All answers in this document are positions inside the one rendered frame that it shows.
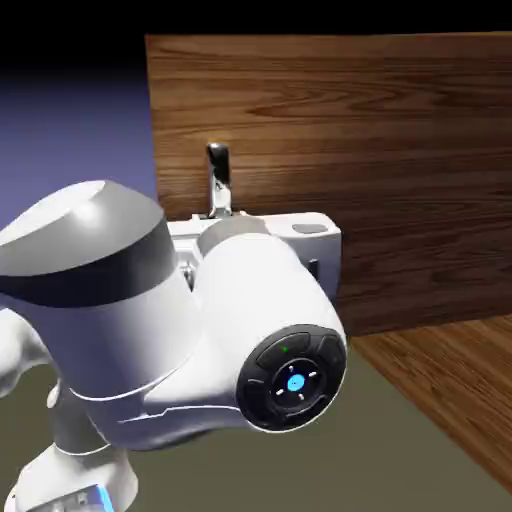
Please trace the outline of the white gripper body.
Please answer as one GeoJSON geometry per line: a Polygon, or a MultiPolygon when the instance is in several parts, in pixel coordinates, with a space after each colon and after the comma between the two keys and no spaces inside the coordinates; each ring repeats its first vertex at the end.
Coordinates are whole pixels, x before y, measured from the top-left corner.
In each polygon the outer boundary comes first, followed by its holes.
{"type": "Polygon", "coordinates": [[[325,294],[334,299],[340,282],[342,231],[326,215],[318,212],[250,215],[245,211],[231,217],[208,218],[194,214],[186,221],[167,223],[179,266],[190,288],[204,250],[219,241],[250,228],[265,228],[286,242],[297,254],[325,294]]]}

